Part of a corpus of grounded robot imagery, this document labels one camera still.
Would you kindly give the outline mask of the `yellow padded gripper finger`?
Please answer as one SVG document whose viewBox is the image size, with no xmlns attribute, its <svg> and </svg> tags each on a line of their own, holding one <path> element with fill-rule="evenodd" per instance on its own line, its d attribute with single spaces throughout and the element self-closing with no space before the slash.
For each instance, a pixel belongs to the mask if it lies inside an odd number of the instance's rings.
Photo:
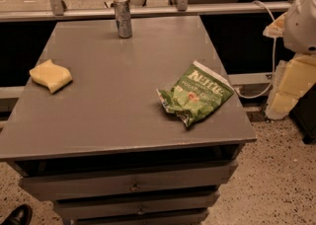
<svg viewBox="0 0 316 225">
<path fill-rule="evenodd" d="M 316 55 L 296 53 L 276 67 L 265 114 L 269 119 L 283 119 L 316 83 Z"/>
</svg>

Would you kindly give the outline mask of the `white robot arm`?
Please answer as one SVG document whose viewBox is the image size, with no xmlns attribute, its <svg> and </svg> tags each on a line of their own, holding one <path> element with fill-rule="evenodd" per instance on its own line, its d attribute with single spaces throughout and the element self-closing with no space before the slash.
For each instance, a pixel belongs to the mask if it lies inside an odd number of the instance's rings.
<svg viewBox="0 0 316 225">
<path fill-rule="evenodd" d="M 265 109 L 269 119 L 283 119 L 316 83 L 316 0 L 294 0 L 263 35 L 282 38 L 284 47 L 294 52 L 276 67 Z"/>
</svg>

